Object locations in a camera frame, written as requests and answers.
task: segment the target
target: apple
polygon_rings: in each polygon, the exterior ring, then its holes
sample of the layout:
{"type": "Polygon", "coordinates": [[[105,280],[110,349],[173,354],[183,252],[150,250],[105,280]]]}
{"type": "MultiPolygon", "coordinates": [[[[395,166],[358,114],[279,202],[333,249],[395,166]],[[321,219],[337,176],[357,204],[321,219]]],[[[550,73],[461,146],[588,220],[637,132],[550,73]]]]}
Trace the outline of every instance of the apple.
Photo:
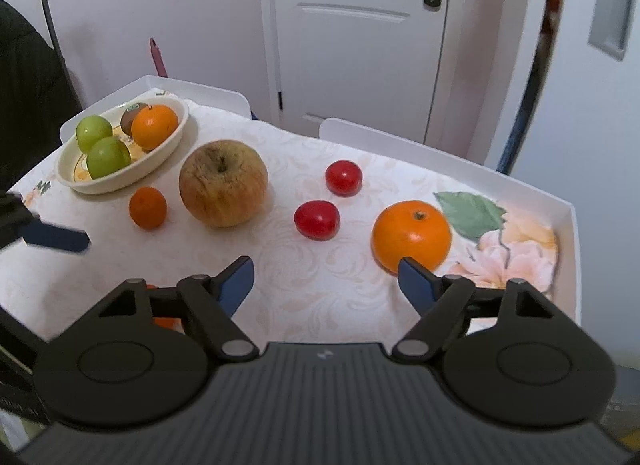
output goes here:
{"type": "Polygon", "coordinates": [[[362,187],[362,169],[349,160],[338,160],[324,172],[326,186],[338,196],[354,196],[362,187]]]}
{"type": "Polygon", "coordinates": [[[178,177],[187,210],[211,227],[232,227],[260,211],[269,176],[260,155],[237,140],[215,140],[184,161],[178,177]]]}
{"type": "Polygon", "coordinates": [[[113,130],[107,119],[100,115],[89,115],[76,126],[76,140],[78,147],[85,155],[91,150],[98,140],[111,137],[113,130]]]}
{"type": "Polygon", "coordinates": [[[86,168],[91,178],[101,178],[131,163],[129,148],[118,137],[101,138],[86,155],[86,168]]]}
{"type": "Polygon", "coordinates": [[[340,213],[338,207],[329,201],[313,200],[298,207],[293,214],[293,221],[305,238],[327,241],[340,228],[340,213]]]}

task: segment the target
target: tangerine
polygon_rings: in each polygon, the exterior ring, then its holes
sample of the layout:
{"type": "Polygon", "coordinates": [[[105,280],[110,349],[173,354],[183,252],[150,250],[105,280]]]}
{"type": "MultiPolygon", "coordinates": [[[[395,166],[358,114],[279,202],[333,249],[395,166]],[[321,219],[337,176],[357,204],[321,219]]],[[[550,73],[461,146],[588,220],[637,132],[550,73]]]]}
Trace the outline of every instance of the tangerine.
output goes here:
{"type": "Polygon", "coordinates": [[[148,105],[140,109],[131,123],[131,136],[145,151],[156,149],[178,127],[178,115],[163,104],[148,105]]]}
{"type": "Polygon", "coordinates": [[[386,270],[398,273],[403,257],[412,257],[434,271],[451,248],[446,218],[424,201],[401,201],[384,209],[373,225],[373,257],[386,270]]]}
{"type": "Polygon", "coordinates": [[[166,219],[166,200],[158,189],[140,187],[129,200],[129,216],[140,228],[158,228],[166,219]]]}
{"type": "MultiPolygon", "coordinates": [[[[156,285],[149,285],[146,283],[146,289],[158,289],[156,285]]],[[[160,328],[167,328],[169,330],[175,329],[177,324],[180,322],[180,319],[172,318],[172,317],[154,317],[154,323],[158,325],[160,328]]]]}

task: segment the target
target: metal rod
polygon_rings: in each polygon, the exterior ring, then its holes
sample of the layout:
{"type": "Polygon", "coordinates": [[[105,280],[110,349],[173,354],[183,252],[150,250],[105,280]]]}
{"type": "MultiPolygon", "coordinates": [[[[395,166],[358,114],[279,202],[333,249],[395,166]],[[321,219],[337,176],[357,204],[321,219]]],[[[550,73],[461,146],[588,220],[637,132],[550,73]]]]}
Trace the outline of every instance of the metal rod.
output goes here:
{"type": "Polygon", "coordinates": [[[65,58],[62,55],[62,49],[60,48],[60,44],[58,42],[58,36],[56,35],[56,29],[53,26],[53,18],[51,17],[51,10],[49,8],[48,0],[40,0],[42,2],[42,10],[44,12],[44,19],[47,22],[47,29],[49,30],[49,37],[51,38],[51,44],[53,44],[53,49],[58,56],[58,61],[62,65],[62,71],[65,74],[66,83],[71,90],[71,93],[78,105],[79,109],[82,109],[82,104],[80,103],[80,99],[78,98],[78,94],[76,93],[76,89],[74,88],[74,84],[71,80],[71,76],[69,75],[69,70],[66,68],[65,58]]]}
{"type": "Polygon", "coordinates": [[[541,60],[538,55],[536,55],[529,74],[527,87],[524,90],[524,95],[520,102],[520,108],[511,126],[511,133],[500,157],[500,162],[498,162],[496,171],[502,174],[511,174],[511,169],[513,169],[513,165],[518,157],[518,153],[527,134],[527,129],[529,128],[529,123],[535,111],[544,78],[543,67],[540,66],[540,63],[541,60]]]}

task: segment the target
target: pink pen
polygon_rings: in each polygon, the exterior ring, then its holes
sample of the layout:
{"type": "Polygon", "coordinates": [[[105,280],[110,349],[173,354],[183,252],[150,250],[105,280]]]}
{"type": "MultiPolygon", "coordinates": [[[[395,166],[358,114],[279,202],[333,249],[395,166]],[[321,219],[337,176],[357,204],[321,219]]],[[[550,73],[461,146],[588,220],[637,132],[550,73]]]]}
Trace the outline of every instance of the pink pen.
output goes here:
{"type": "Polygon", "coordinates": [[[149,38],[149,45],[151,45],[151,57],[154,60],[154,64],[156,65],[156,71],[158,72],[159,77],[166,77],[166,68],[164,67],[164,62],[162,62],[162,55],[160,55],[160,48],[156,44],[154,38],[149,38]]]}

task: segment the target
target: white floral tablecloth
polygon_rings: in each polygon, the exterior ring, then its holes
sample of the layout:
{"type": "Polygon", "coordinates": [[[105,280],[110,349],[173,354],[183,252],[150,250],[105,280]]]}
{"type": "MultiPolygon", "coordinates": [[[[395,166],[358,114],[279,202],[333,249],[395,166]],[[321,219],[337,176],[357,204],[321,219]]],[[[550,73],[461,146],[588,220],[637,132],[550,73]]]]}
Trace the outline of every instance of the white floral tablecloth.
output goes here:
{"type": "Polygon", "coordinates": [[[461,273],[482,286],[524,277],[548,288],[557,255],[553,232],[505,210],[507,204],[424,168],[188,104],[190,122],[180,146],[130,187],[101,196],[76,194],[55,181],[57,152],[14,187],[43,220],[85,230],[92,241],[83,255],[21,241],[0,252],[0,304],[35,333],[56,336],[129,277],[172,286],[194,273],[215,275],[239,255],[249,255],[255,286],[234,320],[261,348],[268,341],[381,341],[389,348],[418,317],[396,279],[373,260],[369,241],[382,209],[402,200],[441,207],[455,230],[449,256],[436,273],[461,273]],[[196,146],[219,138],[255,148],[270,177],[264,210],[226,230],[201,225],[178,194],[182,161],[196,146]],[[362,190],[353,198],[334,196],[324,184],[325,168],[340,159],[353,160],[364,172],[362,190]],[[129,198],[142,185],[157,187],[168,202],[168,220],[154,232],[129,219],[129,198]],[[331,241],[311,241],[297,232],[293,213],[308,200],[338,206],[341,227],[331,241]]]}

